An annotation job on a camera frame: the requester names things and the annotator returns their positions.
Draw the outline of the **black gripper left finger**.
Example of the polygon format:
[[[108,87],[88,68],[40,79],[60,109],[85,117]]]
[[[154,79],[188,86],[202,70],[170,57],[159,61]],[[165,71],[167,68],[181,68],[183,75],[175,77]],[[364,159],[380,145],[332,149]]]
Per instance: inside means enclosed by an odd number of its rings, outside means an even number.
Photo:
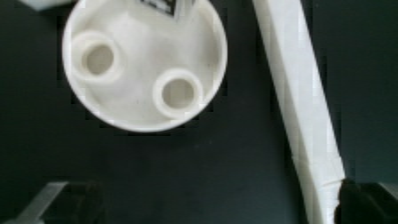
[[[101,185],[49,182],[10,224],[106,224]]]

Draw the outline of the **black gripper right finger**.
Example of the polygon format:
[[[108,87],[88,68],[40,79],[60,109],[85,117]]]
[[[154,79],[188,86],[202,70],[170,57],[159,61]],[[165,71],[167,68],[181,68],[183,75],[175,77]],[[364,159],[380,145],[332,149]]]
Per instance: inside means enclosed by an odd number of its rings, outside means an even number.
[[[342,181],[334,223],[398,224],[398,184]]]

